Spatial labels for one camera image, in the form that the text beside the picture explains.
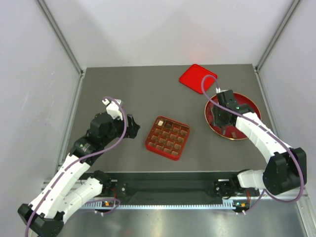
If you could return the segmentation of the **metal tongs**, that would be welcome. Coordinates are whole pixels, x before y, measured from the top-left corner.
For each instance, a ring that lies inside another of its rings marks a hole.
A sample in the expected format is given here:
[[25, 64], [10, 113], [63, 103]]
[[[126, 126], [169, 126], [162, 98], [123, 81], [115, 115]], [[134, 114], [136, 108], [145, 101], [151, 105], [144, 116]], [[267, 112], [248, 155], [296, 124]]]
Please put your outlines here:
[[213, 116], [212, 125], [219, 127], [222, 135], [226, 133], [226, 126], [229, 123], [229, 115], [228, 112], [214, 105], [211, 109], [211, 113]]

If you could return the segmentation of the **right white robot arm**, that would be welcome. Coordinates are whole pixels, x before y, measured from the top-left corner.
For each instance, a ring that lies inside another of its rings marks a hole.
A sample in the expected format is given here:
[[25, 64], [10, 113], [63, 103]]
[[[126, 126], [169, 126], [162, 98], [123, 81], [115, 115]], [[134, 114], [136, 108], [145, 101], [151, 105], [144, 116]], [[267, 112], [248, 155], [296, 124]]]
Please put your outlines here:
[[276, 196], [307, 183], [307, 158], [302, 148], [292, 148], [281, 141], [259, 119], [248, 104], [239, 104], [232, 90], [216, 90], [217, 102], [211, 114], [213, 126], [226, 133], [233, 126], [243, 133], [260, 151], [267, 162], [264, 170], [240, 172], [230, 183], [235, 195], [243, 195], [248, 188], [265, 189]]

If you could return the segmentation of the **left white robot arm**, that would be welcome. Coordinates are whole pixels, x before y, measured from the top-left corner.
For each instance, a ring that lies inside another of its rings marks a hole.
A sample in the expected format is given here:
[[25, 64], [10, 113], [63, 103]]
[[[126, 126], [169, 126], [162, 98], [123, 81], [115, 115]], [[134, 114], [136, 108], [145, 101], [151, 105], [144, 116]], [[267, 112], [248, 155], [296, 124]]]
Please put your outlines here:
[[134, 139], [139, 129], [132, 115], [120, 118], [107, 112], [97, 114], [86, 134], [75, 141], [45, 189], [29, 204], [24, 203], [18, 208], [18, 214], [26, 225], [25, 236], [33, 231], [40, 237], [56, 237], [83, 205], [92, 203], [98, 195], [108, 195], [112, 184], [109, 176], [100, 170], [76, 190], [71, 191], [71, 188], [103, 153], [124, 138]]

